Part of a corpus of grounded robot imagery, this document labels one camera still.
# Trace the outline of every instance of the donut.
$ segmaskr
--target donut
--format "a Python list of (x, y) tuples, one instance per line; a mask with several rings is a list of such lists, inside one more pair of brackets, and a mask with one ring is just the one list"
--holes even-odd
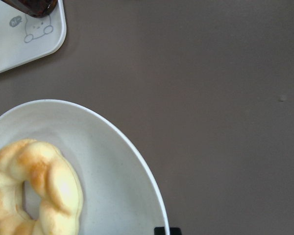
[[(23, 183), (41, 197), (39, 218), (23, 210)], [(0, 235), (76, 235), (83, 194), (76, 172), (54, 145), (33, 139), (0, 150)]]

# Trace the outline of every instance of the dark glass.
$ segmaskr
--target dark glass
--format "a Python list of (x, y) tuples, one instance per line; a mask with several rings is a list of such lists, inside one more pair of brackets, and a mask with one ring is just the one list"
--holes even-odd
[(50, 14), (58, 0), (2, 0), (10, 6), (36, 18)]

